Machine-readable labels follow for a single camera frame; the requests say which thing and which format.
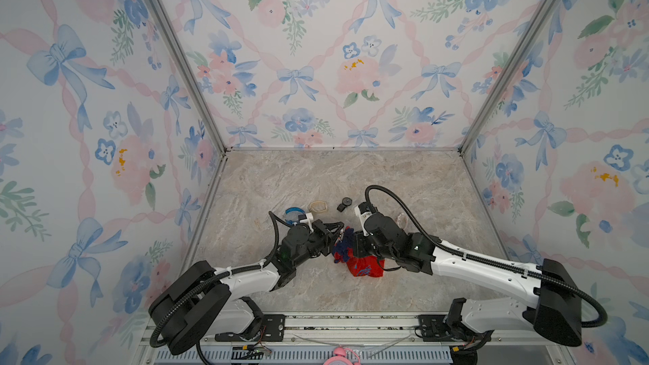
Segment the red blue patterned cloth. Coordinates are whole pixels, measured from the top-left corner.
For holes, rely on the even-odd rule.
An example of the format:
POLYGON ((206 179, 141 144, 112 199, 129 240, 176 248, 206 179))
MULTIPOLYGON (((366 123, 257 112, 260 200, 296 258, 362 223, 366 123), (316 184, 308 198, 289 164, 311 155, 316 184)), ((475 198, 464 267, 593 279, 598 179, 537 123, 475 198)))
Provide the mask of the red blue patterned cloth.
POLYGON ((355 277, 368 276, 380 278, 384 275, 384 260, 375 256, 358 258, 353 250, 354 230, 349 226, 341 233, 333 248, 334 262, 346 264, 355 277))

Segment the black watch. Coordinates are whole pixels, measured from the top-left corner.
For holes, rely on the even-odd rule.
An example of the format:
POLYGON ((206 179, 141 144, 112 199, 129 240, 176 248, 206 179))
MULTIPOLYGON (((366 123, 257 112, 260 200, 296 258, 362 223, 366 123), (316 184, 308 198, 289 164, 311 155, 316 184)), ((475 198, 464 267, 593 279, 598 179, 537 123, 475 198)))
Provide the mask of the black watch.
POLYGON ((347 209, 348 207, 350 207, 352 204, 353 204, 353 200, 352 200, 351 198, 349 198, 349 197, 344 197, 344 198, 341 200, 340 204, 338 204, 338 206, 336 207, 336 209, 337 209, 339 212, 343 212, 345 209, 347 209))

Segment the pink white watch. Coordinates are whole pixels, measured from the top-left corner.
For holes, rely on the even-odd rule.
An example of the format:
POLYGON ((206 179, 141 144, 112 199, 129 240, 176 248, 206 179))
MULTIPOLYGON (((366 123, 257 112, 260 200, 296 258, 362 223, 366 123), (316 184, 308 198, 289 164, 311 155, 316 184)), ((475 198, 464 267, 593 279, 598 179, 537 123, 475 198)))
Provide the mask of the pink white watch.
POLYGON ((408 215, 406 213, 402 212, 399 216, 397 216, 397 219, 396 219, 395 223, 397 224, 397 226, 400 229, 402 229, 404 231, 407 231, 409 221, 410 221, 410 219, 409 219, 408 215))

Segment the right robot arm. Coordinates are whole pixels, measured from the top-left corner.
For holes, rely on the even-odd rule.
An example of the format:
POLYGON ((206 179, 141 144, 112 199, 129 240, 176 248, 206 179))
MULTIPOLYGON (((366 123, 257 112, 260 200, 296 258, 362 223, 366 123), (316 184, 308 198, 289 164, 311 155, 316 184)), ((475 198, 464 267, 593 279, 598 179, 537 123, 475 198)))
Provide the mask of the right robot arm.
POLYGON ((360 258, 392 260, 408 272, 471 282, 500 293, 491 300, 454 299, 446 328, 470 341, 492 331, 535 331, 553 343, 577 347, 586 328, 597 328, 608 314, 576 286, 564 265, 544 260, 525 264, 475 253, 436 237, 406 233, 389 216, 357 211, 361 229, 353 249, 360 258))

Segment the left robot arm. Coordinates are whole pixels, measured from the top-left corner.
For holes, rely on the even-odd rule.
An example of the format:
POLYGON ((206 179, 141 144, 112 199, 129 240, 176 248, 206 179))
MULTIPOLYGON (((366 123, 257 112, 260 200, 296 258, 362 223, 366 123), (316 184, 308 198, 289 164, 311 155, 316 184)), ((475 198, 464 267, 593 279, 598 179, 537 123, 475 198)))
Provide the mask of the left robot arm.
POLYGON ((250 265, 218 269, 201 260, 187 269, 150 305, 155 328, 149 344, 181 354, 204 336, 233 335, 253 339, 264 319, 250 296, 285 287, 308 260, 333 253, 344 232, 341 222, 303 220, 289 226, 279 238, 279 224, 272 216, 275 241, 271 252, 250 265))

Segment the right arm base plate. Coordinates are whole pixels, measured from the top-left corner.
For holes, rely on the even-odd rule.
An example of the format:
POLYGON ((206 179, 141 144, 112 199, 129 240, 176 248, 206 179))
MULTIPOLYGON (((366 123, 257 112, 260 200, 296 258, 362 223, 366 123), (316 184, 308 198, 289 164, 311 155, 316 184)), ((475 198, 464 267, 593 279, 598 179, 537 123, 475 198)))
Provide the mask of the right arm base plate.
POLYGON ((426 342, 475 343, 484 338, 447 314, 422 314, 417 317, 416 335, 426 342))

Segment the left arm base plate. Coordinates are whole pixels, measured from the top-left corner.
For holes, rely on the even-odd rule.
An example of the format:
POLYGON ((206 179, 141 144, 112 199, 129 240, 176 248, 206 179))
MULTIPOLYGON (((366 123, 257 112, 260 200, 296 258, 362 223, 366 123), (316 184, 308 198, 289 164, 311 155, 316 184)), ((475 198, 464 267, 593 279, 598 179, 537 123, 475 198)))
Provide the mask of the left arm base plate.
POLYGON ((214 340, 217 342, 282 342, 285 336, 285 325, 287 316, 284 314, 263 314, 260 318, 253 320, 252 324, 241 333, 216 334, 214 340))

